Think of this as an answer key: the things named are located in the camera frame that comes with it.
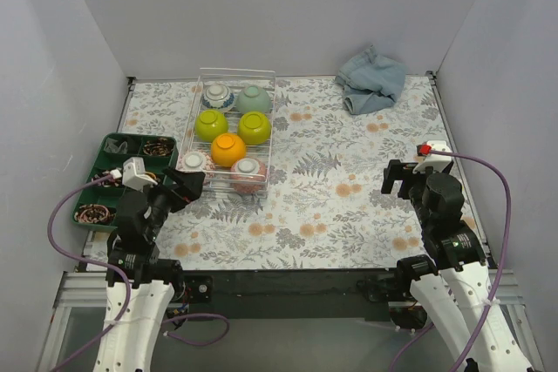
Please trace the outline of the red diamond pattern bowl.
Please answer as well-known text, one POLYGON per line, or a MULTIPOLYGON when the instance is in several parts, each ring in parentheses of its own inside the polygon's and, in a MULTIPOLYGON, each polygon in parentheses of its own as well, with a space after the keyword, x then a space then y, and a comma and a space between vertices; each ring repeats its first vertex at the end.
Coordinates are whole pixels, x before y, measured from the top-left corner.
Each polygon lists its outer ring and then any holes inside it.
POLYGON ((216 165, 208 153, 191 151, 184 153, 179 158, 176 169, 181 172, 204 172, 204 184, 207 185, 214 177, 216 165))

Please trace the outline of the orange bowl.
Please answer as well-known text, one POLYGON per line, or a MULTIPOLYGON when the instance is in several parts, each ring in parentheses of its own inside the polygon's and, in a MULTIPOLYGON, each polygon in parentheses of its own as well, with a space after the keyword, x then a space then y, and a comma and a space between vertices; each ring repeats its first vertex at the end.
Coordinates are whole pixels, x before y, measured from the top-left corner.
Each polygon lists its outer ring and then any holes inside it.
POLYGON ((211 157, 217 166, 231 167, 246 157, 247 147, 236 134, 226 132, 217 136, 211 144, 211 157))

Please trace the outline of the lime green bowl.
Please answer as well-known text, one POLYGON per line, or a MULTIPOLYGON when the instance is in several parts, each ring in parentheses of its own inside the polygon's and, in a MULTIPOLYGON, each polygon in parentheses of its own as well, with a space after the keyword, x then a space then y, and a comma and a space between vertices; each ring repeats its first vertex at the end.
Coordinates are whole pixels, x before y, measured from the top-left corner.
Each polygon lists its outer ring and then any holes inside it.
POLYGON ((237 134, 247 145, 260 145, 271 136, 271 123, 261 112, 245 113, 237 126, 237 134))
POLYGON ((228 121, 221 112, 207 109, 196 118, 194 131, 202 141, 212 142, 219 135, 228 132, 228 121))

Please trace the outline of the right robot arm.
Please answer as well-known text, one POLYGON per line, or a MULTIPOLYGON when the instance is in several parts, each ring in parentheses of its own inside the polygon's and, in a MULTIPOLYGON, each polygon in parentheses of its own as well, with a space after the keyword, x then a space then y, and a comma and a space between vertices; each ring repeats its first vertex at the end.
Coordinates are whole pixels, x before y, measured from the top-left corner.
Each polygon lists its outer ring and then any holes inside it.
POLYGON ((450 173, 451 159, 435 163, 389 162, 381 188, 412 204, 425 254, 399 260, 394 287, 427 313, 453 356, 453 371, 531 371, 493 293, 476 233, 463 221, 462 185, 450 173))

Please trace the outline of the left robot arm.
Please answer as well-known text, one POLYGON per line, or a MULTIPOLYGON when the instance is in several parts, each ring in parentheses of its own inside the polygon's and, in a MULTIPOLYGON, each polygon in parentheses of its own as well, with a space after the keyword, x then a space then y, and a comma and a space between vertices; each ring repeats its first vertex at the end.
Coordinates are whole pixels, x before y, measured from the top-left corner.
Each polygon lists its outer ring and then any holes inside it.
POLYGON ((180 263, 160 258, 156 239, 169 214, 200 198, 205 174, 173 168, 163 173, 169 184, 148 179, 118 203, 97 371, 148 371, 167 306, 186 293, 180 263))

